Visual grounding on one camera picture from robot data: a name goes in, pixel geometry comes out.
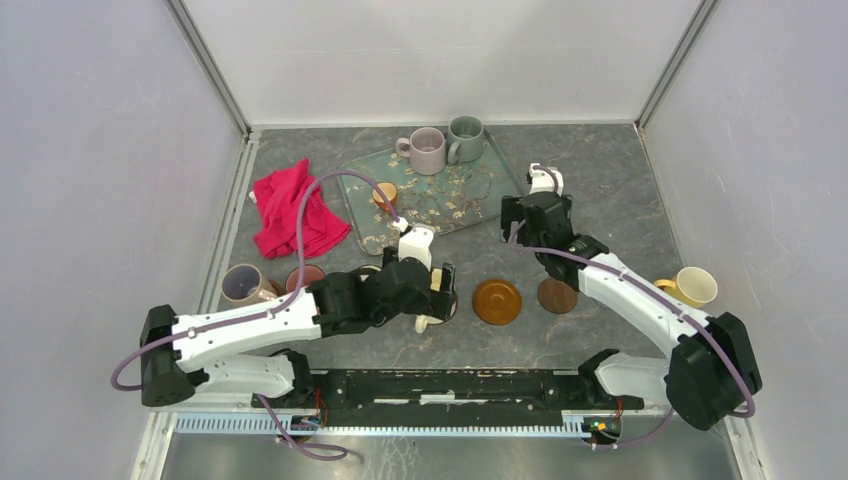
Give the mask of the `cream mug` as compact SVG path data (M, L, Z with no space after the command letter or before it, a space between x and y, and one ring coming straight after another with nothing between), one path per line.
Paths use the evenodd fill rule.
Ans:
M431 271L430 277L430 290L434 293L438 293L440 290L442 281L442 269L434 268ZM415 331L418 334L422 334L426 328L430 325L440 325L444 323L444 320L428 316L428 315L417 315L415 317Z

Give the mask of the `dark walnut coaster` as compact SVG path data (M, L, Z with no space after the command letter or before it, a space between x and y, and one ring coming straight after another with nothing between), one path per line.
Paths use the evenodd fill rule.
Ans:
M565 282L546 278L537 287L537 300L548 312L566 314L578 303L577 292Z

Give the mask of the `wooden coaster five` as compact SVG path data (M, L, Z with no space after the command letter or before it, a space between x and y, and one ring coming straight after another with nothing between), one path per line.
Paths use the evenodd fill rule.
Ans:
M475 314L483 322L503 326L514 321L523 306L522 297L515 285L504 279L481 282L472 295Z

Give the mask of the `pink mug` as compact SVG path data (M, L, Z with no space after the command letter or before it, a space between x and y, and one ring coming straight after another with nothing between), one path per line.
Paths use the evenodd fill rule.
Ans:
M307 287L310 283L321 280L325 272L318 266L306 264L303 268L294 268L286 277L284 287L287 293L293 293L297 286Z

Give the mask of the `green mug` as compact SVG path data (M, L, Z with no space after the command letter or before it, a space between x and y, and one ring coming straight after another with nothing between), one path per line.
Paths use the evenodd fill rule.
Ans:
M478 160L484 152L485 129L476 117L460 116L453 119L447 131L449 165Z

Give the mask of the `lilac mug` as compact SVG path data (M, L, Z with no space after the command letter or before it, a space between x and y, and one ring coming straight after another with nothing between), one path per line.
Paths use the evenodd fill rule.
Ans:
M395 142L395 151L420 175L433 176L447 167L446 139L434 127L422 127Z

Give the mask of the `beige pink-handled mug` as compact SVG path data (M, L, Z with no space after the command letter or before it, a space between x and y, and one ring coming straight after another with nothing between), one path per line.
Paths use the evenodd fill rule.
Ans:
M220 291L236 306L263 303L281 295L278 285L253 264L238 264L227 270Z

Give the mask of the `yellow mug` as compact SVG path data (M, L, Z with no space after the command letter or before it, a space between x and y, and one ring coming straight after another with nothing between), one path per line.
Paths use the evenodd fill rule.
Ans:
M654 285L678 301L702 308L718 296L718 284L705 269L695 266L682 268L671 279L658 279Z

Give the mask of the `wooden coaster two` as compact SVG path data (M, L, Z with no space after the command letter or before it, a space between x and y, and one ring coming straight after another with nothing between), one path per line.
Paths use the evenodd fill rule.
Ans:
M458 309L458 295L455 289L453 289L450 293L447 291L439 292L436 295L434 301L434 313L435 317L442 321L447 322L453 318Z

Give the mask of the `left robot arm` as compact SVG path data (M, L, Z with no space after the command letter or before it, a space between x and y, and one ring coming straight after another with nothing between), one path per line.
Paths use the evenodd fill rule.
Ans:
M289 352L265 358L255 350L360 334L399 315L446 322L457 304L452 264L429 270L388 248L379 267L330 273L266 302L209 315L179 315L169 305L156 306L140 336L141 402L164 407L196 394L227 393L259 394L302 407L314 394L305 356Z

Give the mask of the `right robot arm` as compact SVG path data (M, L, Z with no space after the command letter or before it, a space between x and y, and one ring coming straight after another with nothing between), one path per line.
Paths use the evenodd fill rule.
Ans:
M639 398L669 406L701 431L727 416L755 414L762 378L737 316L710 315L673 298L600 241L574 233L566 195L503 197L501 231L511 246L533 253L551 278L614 311L662 353L647 358L607 350L592 357L577 382L585 405L602 408L618 396Z

